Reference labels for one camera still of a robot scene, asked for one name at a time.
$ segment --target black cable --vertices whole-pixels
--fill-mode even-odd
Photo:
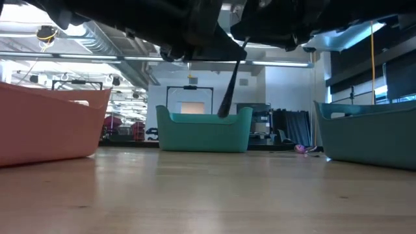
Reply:
[[[241,46],[243,49],[247,46],[247,43],[248,43],[249,39],[250,38],[247,37],[246,41]],[[229,115],[229,110],[231,108],[231,104],[232,104],[232,101],[233,101],[235,82],[237,81],[237,72],[239,70],[240,63],[241,63],[241,60],[238,60],[237,63],[235,64],[233,75],[231,76],[231,80],[229,81],[229,84],[228,84],[227,92],[224,95],[224,98],[221,102],[221,106],[218,110],[217,115],[220,118],[225,118]]]

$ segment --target ceiling pipe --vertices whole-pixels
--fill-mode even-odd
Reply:
[[[39,61],[54,61],[54,62],[93,62],[99,61],[101,63],[117,62],[117,61],[144,61],[144,62],[164,62],[161,57],[147,57],[147,56],[124,56],[124,55],[72,55],[72,54],[58,54],[58,53],[28,53],[28,52],[10,52],[0,51],[2,59],[10,60],[39,60]],[[235,61],[192,61],[192,63],[215,63],[215,64],[235,64]],[[312,62],[297,62],[287,60],[244,60],[242,65],[250,66],[275,66],[275,67],[289,67],[289,68],[313,68]]]
[[[122,52],[111,42],[108,36],[99,28],[99,26],[90,21],[84,23],[86,34],[84,35],[87,39],[75,39],[76,42],[81,44],[87,50],[91,51],[95,55],[121,55]],[[122,61],[119,64],[109,64],[112,67],[120,70],[123,76],[130,81],[134,86],[140,86],[148,89],[148,80],[144,74],[134,69],[127,61]]]
[[[149,66],[149,63],[142,62],[142,73],[147,75],[148,81],[152,82],[154,85],[161,85],[160,82],[153,76],[153,71]]]

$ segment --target fluorescent light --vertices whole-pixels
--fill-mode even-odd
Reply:
[[[37,84],[21,84],[21,85],[19,85],[19,86],[23,86],[23,87],[26,87],[26,88],[45,88],[45,87],[42,87],[41,85],[37,85]]]
[[[35,37],[36,34],[25,34],[25,33],[0,33],[0,37],[11,37],[11,38],[29,38]]]
[[[297,67],[297,68],[307,68],[309,63],[306,62],[268,62],[268,61],[253,61],[253,65],[259,66],[286,66],[286,67]]]
[[[93,63],[121,64],[121,61],[91,60]]]
[[[214,62],[214,63],[222,63],[222,64],[235,64],[235,61],[222,61],[222,62]],[[311,65],[307,62],[280,62],[280,61],[241,61],[240,64],[242,65],[256,65],[256,66],[281,66],[281,67],[296,67],[296,68],[308,68]]]
[[[59,55],[64,59],[105,59],[112,60],[117,59],[117,56],[108,56],[108,55]]]
[[[25,53],[25,52],[0,52],[0,56],[17,56],[17,57],[42,57],[42,58],[51,58],[51,54],[47,53]]]
[[[162,57],[124,57],[125,60],[139,60],[148,62],[164,62]]]

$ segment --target ceiling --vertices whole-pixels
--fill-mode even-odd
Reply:
[[[242,6],[244,2],[245,0],[224,1],[218,23],[226,32],[229,32],[229,28],[238,21],[242,14],[242,7],[239,7],[239,5]],[[0,17],[0,51],[41,52],[45,48],[45,44],[37,39],[35,33],[42,25],[56,27],[49,16],[36,7],[31,5],[5,5]],[[70,25],[70,28],[66,31],[58,28],[57,30],[56,40],[44,52],[75,55],[159,56],[160,48],[157,46],[139,38],[134,40],[127,38],[123,32],[100,23],[88,22],[77,27]],[[310,62],[310,54],[304,52],[302,48],[287,53],[276,47],[248,44],[246,51],[248,52],[248,60]],[[71,60],[71,62],[60,60],[57,62],[46,61],[42,58],[24,60],[14,57],[8,59],[7,62],[13,67],[12,83],[34,88],[51,88],[52,80],[62,79],[63,77],[69,80],[81,79],[102,82],[105,88],[110,88],[112,87],[113,77],[120,77],[120,86],[114,87],[114,90],[122,92],[122,94],[118,94],[119,101],[130,101],[132,105],[142,106],[146,105],[147,97],[144,94],[148,86],[160,85],[154,74],[160,75],[163,72],[180,72],[189,69],[189,65],[183,63],[170,64],[136,60],[105,62],[96,59]],[[230,72],[233,70],[234,64],[204,62],[192,63],[190,67],[192,70],[203,71],[208,74],[211,72]],[[242,65],[239,71],[250,72],[251,75],[256,76],[262,68],[262,66]],[[30,75],[39,75],[42,82],[31,83],[29,81]],[[61,88],[93,89],[96,87],[68,83],[61,86]],[[132,98],[133,92],[140,92],[142,94],[140,99],[134,100]],[[118,109],[120,109],[119,104],[110,104],[110,111]],[[146,111],[143,110],[136,110],[136,112],[143,116],[146,115]]]

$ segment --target white wall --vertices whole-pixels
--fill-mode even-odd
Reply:
[[[166,87],[167,86],[185,86],[189,85],[187,78],[188,71],[155,71],[154,76],[161,83],[161,86],[149,86],[148,90],[148,114],[146,120],[146,129],[157,127],[156,106],[166,105]],[[213,113],[216,114],[221,105],[221,101],[226,93],[231,72],[223,71],[219,74],[211,71],[193,71],[192,75],[198,78],[198,87],[212,87],[213,94]],[[239,86],[239,79],[248,79],[248,86]],[[194,97],[189,96],[188,100],[196,101]],[[233,96],[233,104],[230,114],[237,113],[237,103],[257,103],[257,77],[253,77],[250,72],[240,72],[237,74],[237,84]]]
[[[309,111],[311,69],[266,68],[266,103],[273,109]]]
[[[257,102],[266,103],[266,68],[263,68],[257,76]]]

